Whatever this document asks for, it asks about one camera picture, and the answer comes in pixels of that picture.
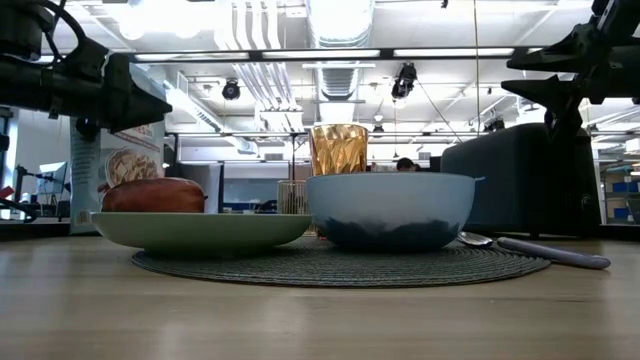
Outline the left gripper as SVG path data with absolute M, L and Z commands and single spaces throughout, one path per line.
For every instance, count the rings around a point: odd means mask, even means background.
M 82 140 L 94 141 L 100 133 L 101 86 L 102 125 L 111 133 L 163 121 L 173 111 L 165 90 L 127 56 L 112 53 L 106 62 L 108 49 L 88 37 L 79 37 L 67 55 L 50 45 L 49 118 L 75 118 L 74 128 Z

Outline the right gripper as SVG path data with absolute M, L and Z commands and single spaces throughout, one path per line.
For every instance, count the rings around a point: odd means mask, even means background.
M 544 80 L 507 80 L 501 87 L 538 103 L 555 121 L 548 126 L 552 140 L 572 138 L 581 127 L 583 98 L 603 103 L 606 98 L 629 98 L 640 103 L 640 37 L 624 39 L 598 53 L 599 38 L 593 24 L 575 25 L 559 42 L 532 52 L 518 52 L 507 61 L 510 69 L 578 73 L 571 81 L 557 75 Z

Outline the light blue cereal box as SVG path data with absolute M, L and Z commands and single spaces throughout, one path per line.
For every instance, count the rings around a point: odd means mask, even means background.
M 90 214 L 101 210 L 106 192 L 123 182 L 162 175 L 163 121 L 115 134 L 93 133 L 78 118 L 70 120 L 70 233 L 95 231 Z

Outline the brown toast slice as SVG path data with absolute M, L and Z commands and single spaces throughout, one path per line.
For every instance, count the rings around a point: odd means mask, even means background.
M 200 185 L 182 178 L 140 179 L 108 190 L 102 212 L 204 213 Z

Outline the black two-slot toaster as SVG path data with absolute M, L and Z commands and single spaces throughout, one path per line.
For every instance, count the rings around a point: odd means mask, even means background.
M 585 235 L 601 224 L 591 137 L 554 142 L 541 123 L 517 125 L 446 149 L 441 171 L 477 178 L 465 229 Z

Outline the pale green plate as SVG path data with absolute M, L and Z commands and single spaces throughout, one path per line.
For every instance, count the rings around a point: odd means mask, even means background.
M 252 253 L 301 237 L 303 214 L 93 212 L 91 222 L 111 242 L 164 254 Z

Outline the light blue handled spoon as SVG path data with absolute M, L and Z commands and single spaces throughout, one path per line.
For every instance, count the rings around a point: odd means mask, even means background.
M 457 236 L 457 240 L 466 246 L 474 248 L 489 248 L 493 245 L 497 245 L 502 249 L 544 258 L 567 266 L 593 270 L 604 270 L 611 266 L 611 261 L 603 256 L 560 250 L 507 237 L 492 239 L 484 235 L 460 232 Z

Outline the blue bowl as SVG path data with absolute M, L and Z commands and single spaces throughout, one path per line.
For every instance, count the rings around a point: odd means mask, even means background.
M 430 252 L 455 240 L 477 178 L 432 172 L 360 172 L 306 181 L 313 223 L 333 244 L 359 251 Z

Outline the background computer monitor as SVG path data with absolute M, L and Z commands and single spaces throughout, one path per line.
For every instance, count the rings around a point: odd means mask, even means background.
M 66 162 L 41 164 L 36 176 L 36 193 L 38 195 L 61 195 L 65 190 L 66 174 Z

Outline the storage shelf blue bins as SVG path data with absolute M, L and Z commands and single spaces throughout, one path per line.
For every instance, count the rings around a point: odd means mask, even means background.
M 640 226 L 640 161 L 600 170 L 603 223 Z

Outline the white ceiling pipes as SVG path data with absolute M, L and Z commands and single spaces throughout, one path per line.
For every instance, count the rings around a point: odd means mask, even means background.
M 218 49 L 236 53 L 280 50 L 277 0 L 216 0 L 214 41 Z M 254 100 L 256 121 L 273 132 L 303 129 L 286 65 L 250 59 L 234 63 L 236 79 Z

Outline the clear glass measuring cup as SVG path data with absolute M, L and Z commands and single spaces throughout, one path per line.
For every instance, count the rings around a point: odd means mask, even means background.
M 279 214 L 307 214 L 305 180 L 282 180 L 278 182 L 277 211 Z

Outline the amber glass tumbler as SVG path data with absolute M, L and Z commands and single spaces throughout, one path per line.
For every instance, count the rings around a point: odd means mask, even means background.
M 368 130 L 357 124 L 328 124 L 310 130 L 314 176 L 365 172 Z

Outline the round grey woven placemat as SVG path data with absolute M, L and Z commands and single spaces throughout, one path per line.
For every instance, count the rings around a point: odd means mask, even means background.
M 313 288 L 416 288 L 513 279 L 551 262 L 515 252 L 452 243 L 428 253 L 360 253 L 301 238 L 250 257 L 196 258 L 139 251 L 137 267 L 197 280 Z

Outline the silver ventilation duct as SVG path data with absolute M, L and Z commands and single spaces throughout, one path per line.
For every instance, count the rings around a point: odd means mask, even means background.
M 375 0 L 305 0 L 312 48 L 366 48 L 370 45 Z M 315 71 L 319 119 L 324 123 L 350 123 L 361 70 L 346 68 L 354 62 L 338 61 L 338 68 Z

